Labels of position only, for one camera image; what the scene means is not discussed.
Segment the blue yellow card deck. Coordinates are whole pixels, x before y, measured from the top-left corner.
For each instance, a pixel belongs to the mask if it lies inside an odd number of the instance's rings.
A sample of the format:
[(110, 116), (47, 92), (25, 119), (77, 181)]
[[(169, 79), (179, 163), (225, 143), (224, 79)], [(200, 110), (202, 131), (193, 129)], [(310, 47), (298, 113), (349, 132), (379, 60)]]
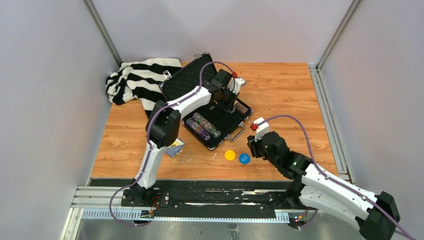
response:
[(186, 146), (186, 143), (181, 140), (180, 138), (177, 138), (169, 147), (168, 149), (165, 151), (165, 153), (170, 157), (170, 158), (175, 158), (181, 151), (182, 149)]

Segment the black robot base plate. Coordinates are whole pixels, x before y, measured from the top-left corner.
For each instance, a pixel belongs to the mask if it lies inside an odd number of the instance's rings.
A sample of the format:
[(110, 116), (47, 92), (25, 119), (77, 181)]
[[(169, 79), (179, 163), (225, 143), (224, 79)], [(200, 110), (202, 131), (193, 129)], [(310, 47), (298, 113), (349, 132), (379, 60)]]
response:
[(288, 195), (289, 181), (158, 180), (143, 199), (123, 192), (123, 207), (151, 210), (156, 217), (199, 219), (271, 219), (276, 211), (307, 219), (315, 209)]

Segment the blue 10 poker chip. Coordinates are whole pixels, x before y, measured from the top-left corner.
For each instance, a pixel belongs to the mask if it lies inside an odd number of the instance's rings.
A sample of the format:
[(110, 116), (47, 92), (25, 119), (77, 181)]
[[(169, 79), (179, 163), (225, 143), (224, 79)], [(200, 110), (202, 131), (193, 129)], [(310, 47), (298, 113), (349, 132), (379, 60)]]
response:
[(238, 159), (239, 159), (239, 162), (240, 162), (241, 164), (243, 164), (243, 165), (247, 165), (247, 164), (249, 164), (249, 163), (250, 163), (250, 161), (251, 161), (251, 157), (250, 157), (250, 155), (249, 155), (249, 154), (247, 154), (247, 153), (242, 153), (242, 154), (240, 154)]

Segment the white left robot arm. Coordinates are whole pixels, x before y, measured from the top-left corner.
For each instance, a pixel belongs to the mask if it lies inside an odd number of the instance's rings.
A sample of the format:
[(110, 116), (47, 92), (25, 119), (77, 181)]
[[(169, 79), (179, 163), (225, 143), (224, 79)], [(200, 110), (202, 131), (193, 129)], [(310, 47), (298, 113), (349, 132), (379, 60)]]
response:
[(177, 139), (181, 120), (194, 110), (216, 102), (232, 111), (234, 102), (246, 81), (235, 72), (220, 69), (211, 80), (203, 80), (199, 73), (199, 84), (180, 98), (159, 101), (155, 104), (146, 126), (146, 150), (141, 166), (129, 188), (140, 206), (149, 206), (153, 201), (153, 189), (163, 156)]

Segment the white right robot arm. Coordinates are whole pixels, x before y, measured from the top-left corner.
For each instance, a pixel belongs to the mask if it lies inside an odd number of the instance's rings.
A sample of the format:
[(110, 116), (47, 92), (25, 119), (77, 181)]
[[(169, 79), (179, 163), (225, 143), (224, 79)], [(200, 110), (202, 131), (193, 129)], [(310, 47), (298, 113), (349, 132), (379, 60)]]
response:
[(400, 221), (394, 197), (353, 185), (313, 164), (308, 156), (290, 150), (275, 131), (250, 135), (247, 146), (254, 158), (270, 162), (292, 181), (286, 203), (294, 209), (312, 207), (352, 225), (366, 240), (390, 240)]

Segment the black poker set case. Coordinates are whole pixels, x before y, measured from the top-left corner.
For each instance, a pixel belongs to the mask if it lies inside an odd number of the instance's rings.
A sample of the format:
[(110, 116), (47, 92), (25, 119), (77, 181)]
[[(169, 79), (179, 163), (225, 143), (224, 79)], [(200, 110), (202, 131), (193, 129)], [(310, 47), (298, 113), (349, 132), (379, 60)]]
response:
[[(204, 81), (211, 80), (219, 70), (215, 67), (210, 53), (205, 52), (203, 54), (196, 55), (196, 58), (178, 70), (176, 73), (171, 74), (163, 83), (160, 84), (159, 88), (163, 93), (167, 101), (174, 101), (188, 92), (192, 91), (196, 86), (199, 85), (199, 74), (203, 73), (202, 79)], [(183, 125), (192, 133), (206, 148), (214, 150), (217, 148), (225, 139), (234, 141), (237, 139), (236, 136), (231, 137), (231, 134), (239, 127), (244, 126), (244, 122), (252, 115), (253, 110), (246, 103), (241, 101), (238, 97), (235, 102), (240, 102), (248, 108), (248, 112), (244, 115), (240, 114), (235, 108), (234, 112), (226, 112), (222, 104), (211, 102), (208, 105), (204, 105), (193, 112), (186, 115), (182, 121)], [(214, 138), (210, 134), (209, 140), (203, 140), (200, 138), (187, 124), (186, 120), (192, 118), (194, 113), (199, 113), (211, 122), (220, 132), (221, 136)]]

